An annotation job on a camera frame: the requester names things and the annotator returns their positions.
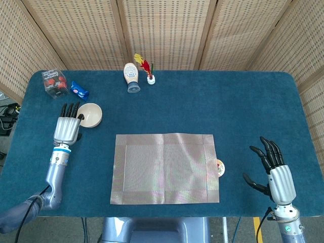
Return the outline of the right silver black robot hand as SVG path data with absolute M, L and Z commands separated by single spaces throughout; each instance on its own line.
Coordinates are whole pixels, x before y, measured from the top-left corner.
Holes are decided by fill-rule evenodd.
M 245 182 L 253 189 L 269 196 L 277 205 L 289 205 L 296 198 L 291 170 L 285 164 L 280 148 L 276 143 L 264 137 L 260 137 L 265 152 L 261 149 L 250 146 L 250 149 L 258 155 L 266 171 L 268 184 L 263 186 L 253 181 L 248 174 L 243 173 Z

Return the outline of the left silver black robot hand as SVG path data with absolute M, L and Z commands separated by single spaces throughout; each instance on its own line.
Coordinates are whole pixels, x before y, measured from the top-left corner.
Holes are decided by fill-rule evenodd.
M 80 102 L 76 102 L 76 104 L 71 103 L 69 107 L 67 107 L 67 103 L 62 106 L 54 132 L 54 145 L 71 146 L 82 137 L 79 127 L 85 117 L 82 113 L 77 115 L 79 105 Z

